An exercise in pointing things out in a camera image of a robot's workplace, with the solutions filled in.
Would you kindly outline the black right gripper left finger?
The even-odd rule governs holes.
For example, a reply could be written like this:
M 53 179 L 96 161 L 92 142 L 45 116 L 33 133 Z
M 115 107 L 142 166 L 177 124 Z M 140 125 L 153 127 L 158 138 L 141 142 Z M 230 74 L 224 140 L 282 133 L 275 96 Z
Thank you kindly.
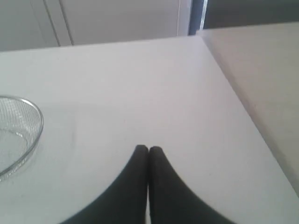
M 148 148 L 137 145 L 125 168 L 113 183 L 91 204 L 63 223 L 146 223 L 148 156 Z

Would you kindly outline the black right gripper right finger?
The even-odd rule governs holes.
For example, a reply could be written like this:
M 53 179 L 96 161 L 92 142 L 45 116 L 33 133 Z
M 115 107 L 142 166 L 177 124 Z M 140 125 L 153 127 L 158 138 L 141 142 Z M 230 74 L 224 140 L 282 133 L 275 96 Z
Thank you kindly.
M 152 224 L 231 224 L 181 180 L 162 148 L 149 150 L 149 212 Z

